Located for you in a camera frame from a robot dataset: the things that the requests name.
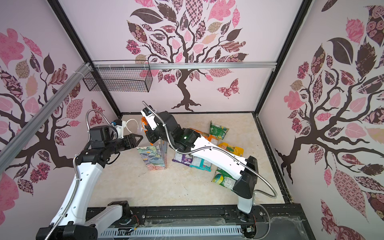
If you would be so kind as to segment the orange chips snack bag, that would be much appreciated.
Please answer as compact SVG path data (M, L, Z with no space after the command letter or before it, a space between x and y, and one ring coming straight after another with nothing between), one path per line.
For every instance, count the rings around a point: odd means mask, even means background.
M145 117L141 118L141 124L142 124L142 131L146 134L148 131L149 124Z

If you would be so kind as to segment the green white snack bag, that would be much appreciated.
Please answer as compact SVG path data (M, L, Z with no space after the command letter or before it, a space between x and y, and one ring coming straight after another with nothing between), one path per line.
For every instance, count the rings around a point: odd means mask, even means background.
M226 189L229 189L231 191L233 190L236 181L237 180L235 180L230 174L228 174L221 168L217 168L217 170L215 171L215 175L212 179L213 183L225 187Z

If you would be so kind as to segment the floral paper bag white handles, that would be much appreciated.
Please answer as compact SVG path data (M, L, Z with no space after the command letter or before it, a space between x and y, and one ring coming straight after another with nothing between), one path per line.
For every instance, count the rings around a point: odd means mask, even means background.
M135 119L129 119L128 121L126 121L125 128L130 134L134 133L129 129L129 126L132 126L130 124L130 122L132 121L137 124L136 133L139 133L140 131L140 133L144 137L145 133L147 132L144 128L144 118L142 118L142 122L140 124ZM137 151L149 171L165 170L167 168L168 145L165 141L160 140L160 142L155 145L151 144L150 146L146 145L142 147L137 147Z

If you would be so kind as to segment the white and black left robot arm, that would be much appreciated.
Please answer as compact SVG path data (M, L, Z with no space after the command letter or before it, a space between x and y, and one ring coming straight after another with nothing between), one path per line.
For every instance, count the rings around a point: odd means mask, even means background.
M131 217L127 201L109 204L101 213L86 219L95 185L112 155L136 148L143 136L124 135L119 126L106 125L89 129L89 141L73 158L74 180L50 225L40 228L37 240L96 240L100 233L122 217Z

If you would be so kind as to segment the teal snack bag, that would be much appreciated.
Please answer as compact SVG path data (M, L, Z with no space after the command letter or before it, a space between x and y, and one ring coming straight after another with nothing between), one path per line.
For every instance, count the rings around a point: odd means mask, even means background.
M193 156L192 162L190 164L191 168L203 170L206 172L211 172L212 164L202 158Z

